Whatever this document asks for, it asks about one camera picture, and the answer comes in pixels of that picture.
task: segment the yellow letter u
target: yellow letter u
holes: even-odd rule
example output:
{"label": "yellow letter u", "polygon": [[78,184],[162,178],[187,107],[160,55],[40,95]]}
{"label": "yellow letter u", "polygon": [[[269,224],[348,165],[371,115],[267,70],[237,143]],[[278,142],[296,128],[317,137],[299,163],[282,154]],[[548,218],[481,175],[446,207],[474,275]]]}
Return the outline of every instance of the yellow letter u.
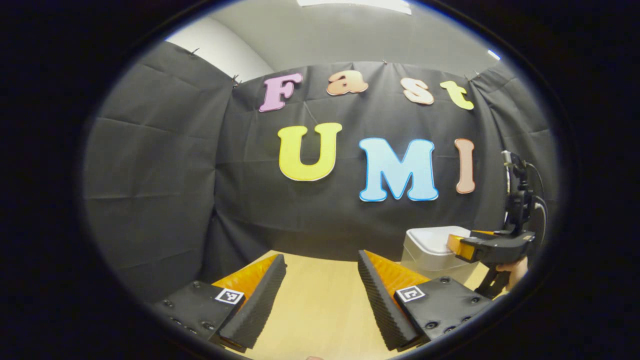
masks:
{"label": "yellow letter u", "polygon": [[302,136],[307,133],[305,126],[289,126],[278,131],[280,137],[280,171],[284,176],[296,181],[315,181],[329,175],[335,165],[335,142],[342,125],[336,122],[318,124],[320,134],[320,158],[313,165],[300,162]]}

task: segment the blue letter m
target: blue letter m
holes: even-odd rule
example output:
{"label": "blue letter m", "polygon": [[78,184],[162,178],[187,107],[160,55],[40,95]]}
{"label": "blue letter m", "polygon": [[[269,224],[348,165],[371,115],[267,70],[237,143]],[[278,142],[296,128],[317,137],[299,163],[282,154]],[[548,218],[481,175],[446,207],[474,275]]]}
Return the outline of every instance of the blue letter m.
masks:
{"label": "blue letter m", "polygon": [[362,201],[383,201],[387,198],[387,192],[382,190],[382,177],[396,199],[402,197],[411,176],[413,184],[407,192],[409,199],[424,201],[438,197],[431,168],[434,146],[429,140],[411,141],[402,161],[385,139],[363,139],[360,141],[360,148],[367,153],[367,186],[360,192]]}

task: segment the white ceiling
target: white ceiling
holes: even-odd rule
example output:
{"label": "white ceiling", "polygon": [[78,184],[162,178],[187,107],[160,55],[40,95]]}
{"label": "white ceiling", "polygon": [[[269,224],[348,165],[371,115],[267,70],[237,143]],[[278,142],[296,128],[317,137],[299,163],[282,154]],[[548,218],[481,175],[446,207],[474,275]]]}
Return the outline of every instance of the white ceiling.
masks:
{"label": "white ceiling", "polygon": [[243,0],[210,16],[275,71],[340,61],[414,64],[472,78],[496,62],[491,45],[421,4],[412,15],[371,6],[300,7],[296,0]]}

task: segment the white wall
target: white wall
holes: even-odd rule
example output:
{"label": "white wall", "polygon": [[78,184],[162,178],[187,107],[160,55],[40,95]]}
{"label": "white wall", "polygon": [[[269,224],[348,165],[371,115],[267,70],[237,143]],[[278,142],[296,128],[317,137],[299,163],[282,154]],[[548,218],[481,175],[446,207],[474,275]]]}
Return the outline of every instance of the white wall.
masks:
{"label": "white wall", "polygon": [[166,41],[196,51],[227,75],[238,75],[236,81],[248,81],[270,74],[274,70],[233,31],[210,18],[202,19],[182,28]]}

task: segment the foam letter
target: foam letter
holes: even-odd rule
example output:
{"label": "foam letter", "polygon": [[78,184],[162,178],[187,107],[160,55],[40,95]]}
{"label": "foam letter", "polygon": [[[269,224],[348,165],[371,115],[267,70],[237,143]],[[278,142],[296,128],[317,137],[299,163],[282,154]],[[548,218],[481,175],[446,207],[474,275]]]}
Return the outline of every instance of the foam letter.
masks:
{"label": "foam letter", "polygon": [[365,83],[362,79],[362,74],[355,70],[336,72],[329,77],[329,81],[331,83],[326,87],[326,92],[328,92],[329,95],[363,92],[369,87],[369,84]]}
{"label": "foam letter", "polygon": [[284,102],[280,100],[280,95],[284,95],[285,99],[293,95],[293,83],[291,81],[297,84],[301,83],[302,74],[278,76],[277,78],[265,80],[264,84],[267,86],[267,91],[264,93],[264,104],[262,104],[259,111],[264,113],[284,108]]}
{"label": "foam letter", "polygon": [[405,89],[403,93],[409,101],[425,105],[433,104],[433,95],[427,91],[429,87],[422,80],[403,78],[400,80],[400,85]]}
{"label": "foam letter", "polygon": [[460,108],[471,110],[474,108],[474,103],[467,101],[462,94],[466,94],[467,91],[465,88],[461,88],[455,81],[445,81],[444,83],[440,83],[440,86],[447,89],[449,96],[451,96],[451,101],[454,104],[458,105]]}
{"label": "foam letter", "polygon": [[407,192],[409,199],[424,201],[438,197],[431,166],[434,145],[429,140],[411,141],[402,162],[385,139],[363,139],[360,148],[367,153],[367,186],[360,192],[360,200],[383,201],[387,198],[387,192],[382,190],[382,177],[396,199],[402,197],[412,176],[413,184]]}
{"label": "foam letter", "polygon": [[454,142],[460,153],[460,181],[456,185],[458,193],[470,193],[476,189],[474,183],[474,160],[472,152],[474,143],[467,139],[456,139]]}
{"label": "foam letter", "polygon": [[320,158],[313,165],[300,162],[302,136],[307,133],[305,126],[289,126],[278,131],[280,137],[280,171],[284,176],[296,181],[315,181],[329,175],[335,165],[335,143],[342,125],[336,122],[319,124],[315,128],[320,134]]}

